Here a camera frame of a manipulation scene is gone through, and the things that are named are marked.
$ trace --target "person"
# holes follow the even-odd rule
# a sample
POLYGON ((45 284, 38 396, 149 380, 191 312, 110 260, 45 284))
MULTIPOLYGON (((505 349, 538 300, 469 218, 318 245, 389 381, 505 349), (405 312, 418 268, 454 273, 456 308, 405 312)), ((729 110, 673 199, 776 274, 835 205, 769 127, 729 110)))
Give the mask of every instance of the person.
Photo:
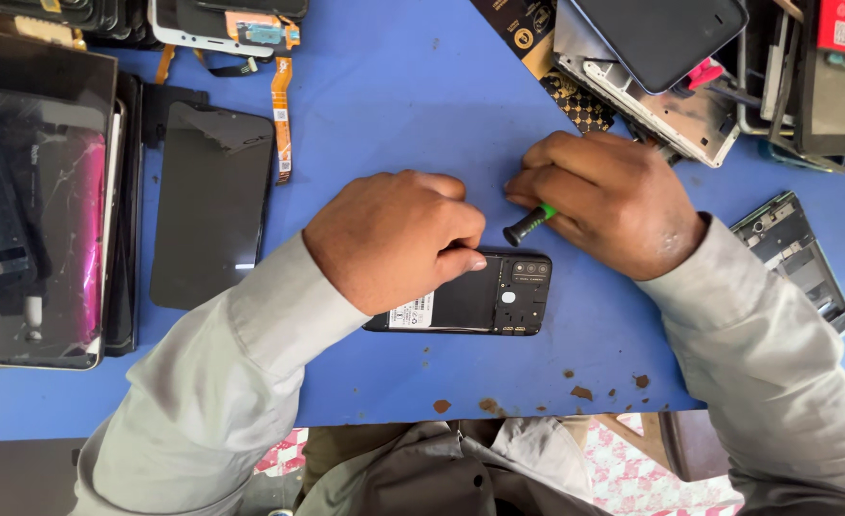
MULTIPOLYGON (((658 304, 731 456, 741 514, 845 514, 843 342, 795 285, 629 140, 554 133, 505 190, 556 207, 548 226, 658 304)), ((464 198, 439 174, 352 181, 240 285, 184 316, 83 448, 74 514, 235 513, 256 462, 292 428, 306 363, 370 316, 485 266, 485 220, 464 198)), ((606 514, 572 433, 550 417, 311 429, 304 454, 299 514, 606 514)))

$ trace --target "shirt cuff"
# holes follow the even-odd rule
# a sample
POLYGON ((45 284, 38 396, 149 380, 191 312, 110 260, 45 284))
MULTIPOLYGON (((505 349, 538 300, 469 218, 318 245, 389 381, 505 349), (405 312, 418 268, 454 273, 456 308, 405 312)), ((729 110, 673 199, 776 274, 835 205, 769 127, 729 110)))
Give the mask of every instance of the shirt cuff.
POLYGON ((245 353, 285 377, 367 323, 314 263, 299 232, 229 294, 229 319, 245 353))
POLYGON ((721 220, 702 216, 712 221, 697 251, 667 275, 636 285, 658 304, 665 318, 711 331, 747 317, 770 272, 721 220))

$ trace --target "gray sleeve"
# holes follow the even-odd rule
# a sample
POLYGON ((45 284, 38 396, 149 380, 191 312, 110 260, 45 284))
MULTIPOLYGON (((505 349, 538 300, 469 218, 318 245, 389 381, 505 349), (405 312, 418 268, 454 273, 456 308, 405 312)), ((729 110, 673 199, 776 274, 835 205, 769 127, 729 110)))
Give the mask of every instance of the gray sleeve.
POLYGON ((79 457, 73 514, 233 513, 292 428, 304 365, 367 320, 296 235, 130 369, 79 457))
POLYGON ((638 286, 709 404, 746 512, 845 514, 843 340, 805 294, 715 217, 687 262, 638 286))

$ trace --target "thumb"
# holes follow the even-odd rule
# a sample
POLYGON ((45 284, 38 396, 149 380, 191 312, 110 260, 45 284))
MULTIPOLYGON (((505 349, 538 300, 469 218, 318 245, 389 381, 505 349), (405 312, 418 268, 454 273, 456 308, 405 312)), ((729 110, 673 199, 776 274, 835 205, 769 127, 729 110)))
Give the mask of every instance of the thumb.
POLYGON ((485 268, 486 258, 482 254, 466 247, 457 247, 438 253, 438 258, 435 259, 435 278, 441 285, 463 273, 485 268))

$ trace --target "screwdriver handle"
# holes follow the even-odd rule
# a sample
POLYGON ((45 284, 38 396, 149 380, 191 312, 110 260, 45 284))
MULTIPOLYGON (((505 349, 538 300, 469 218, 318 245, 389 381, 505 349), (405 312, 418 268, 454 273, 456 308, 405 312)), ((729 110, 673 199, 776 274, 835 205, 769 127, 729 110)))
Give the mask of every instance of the screwdriver handle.
POLYGON ((508 240, 512 246, 518 247, 521 244, 521 239, 556 213, 556 208, 552 205, 541 203, 541 205, 531 210, 531 213, 525 215, 524 218, 503 229, 502 235, 505 236, 505 240, 508 240))

